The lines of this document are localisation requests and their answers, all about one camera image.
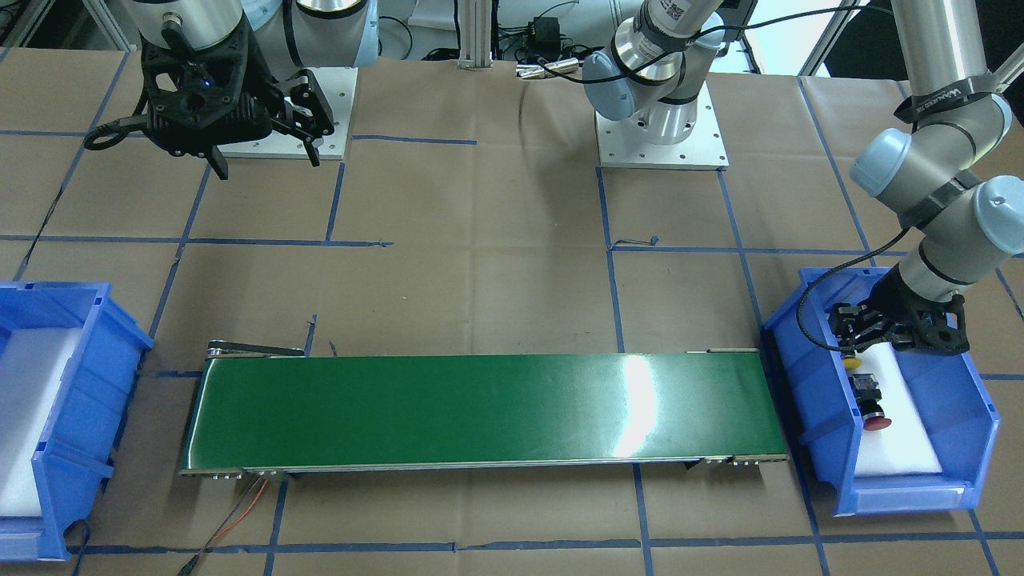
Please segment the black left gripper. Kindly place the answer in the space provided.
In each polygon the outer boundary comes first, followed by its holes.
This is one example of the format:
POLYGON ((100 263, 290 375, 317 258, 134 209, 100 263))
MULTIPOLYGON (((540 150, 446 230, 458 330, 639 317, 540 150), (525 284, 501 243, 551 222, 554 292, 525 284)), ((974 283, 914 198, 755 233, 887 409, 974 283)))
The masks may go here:
MULTIPOLYGON (((970 349, 966 331, 965 298, 958 293, 947 302, 922 298, 893 268, 881 278, 864 299, 885 324, 860 329, 860 349, 874 344, 893 344, 894 349, 916 349, 927 354, 964 354, 970 349)), ((842 353, 857 353, 859 331, 855 324, 837 327, 842 353)))

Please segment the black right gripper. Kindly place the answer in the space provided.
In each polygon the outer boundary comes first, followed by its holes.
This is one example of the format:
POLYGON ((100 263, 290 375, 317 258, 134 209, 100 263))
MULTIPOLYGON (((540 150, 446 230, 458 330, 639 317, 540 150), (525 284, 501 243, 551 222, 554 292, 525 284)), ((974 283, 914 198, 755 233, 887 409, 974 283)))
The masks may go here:
POLYGON ((204 154, 219 180, 228 179, 228 163, 216 146, 260 141, 271 134, 302 143, 310 164, 318 167, 318 147, 335 134, 332 108, 312 70, 297 70, 272 86, 278 105, 270 111, 270 74, 251 41, 248 20, 205 49, 184 36, 183 20, 164 20, 165 46, 144 42, 142 72, 150 95, 144 134, 170 154, 204 154))

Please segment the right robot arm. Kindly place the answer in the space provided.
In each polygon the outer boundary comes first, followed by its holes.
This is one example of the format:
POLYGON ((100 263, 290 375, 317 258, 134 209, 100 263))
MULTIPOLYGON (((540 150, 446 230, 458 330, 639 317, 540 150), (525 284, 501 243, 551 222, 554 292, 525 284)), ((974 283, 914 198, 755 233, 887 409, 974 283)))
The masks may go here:
POLYGON ((165 153, 206 161, 227 179, 230 157, 343 157, 356 70, 380 55, 374 1, 130 1, 142 91, 133 113, 87 143, 145 135, 165 153))

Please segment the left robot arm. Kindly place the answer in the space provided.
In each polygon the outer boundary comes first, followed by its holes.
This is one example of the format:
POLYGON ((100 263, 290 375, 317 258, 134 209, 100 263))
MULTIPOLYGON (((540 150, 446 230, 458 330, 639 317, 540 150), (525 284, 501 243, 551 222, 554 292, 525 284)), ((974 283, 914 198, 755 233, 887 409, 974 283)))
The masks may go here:
MULTIPOLYGON (((1014 176, 981 182, 972 166, 994 149, 1002 109, 993 94, 919 122, 908 134, 874 121, 867 96, 892 89, 853 82, 826 126, 849 127, 834 145, 858 147, 849 182, 924 234, 867 298, 840 308, 830 336, 811 342, 845 354, 874 344, 946 354, 968 347, 946 316, 962 310, 972 273, 951 227, 982 237, 979 208, 1002 210, 994 192, 1014 176)), ((479 349, 589 349, 610 345, 609 308, 596 311, 598 246, 654 234, 668 247, 726 246, 728 186, 739 208, 741 245, 756 249, 854 247, 841 187, 797 80, 713 75, 710 98, 726 146, 722 172, 600 168, 594 113, 584 91, 554 80, 526 82, 506 69, 454 70, 442 63, 372 69, 356 98, 356 134, 334 234, 381 233, 398 250, 470 251, 482 284, 458 288, 465 317, 447 308, 410 325, 410 341, 442 349, 447 333, 473 328, 479 349)))

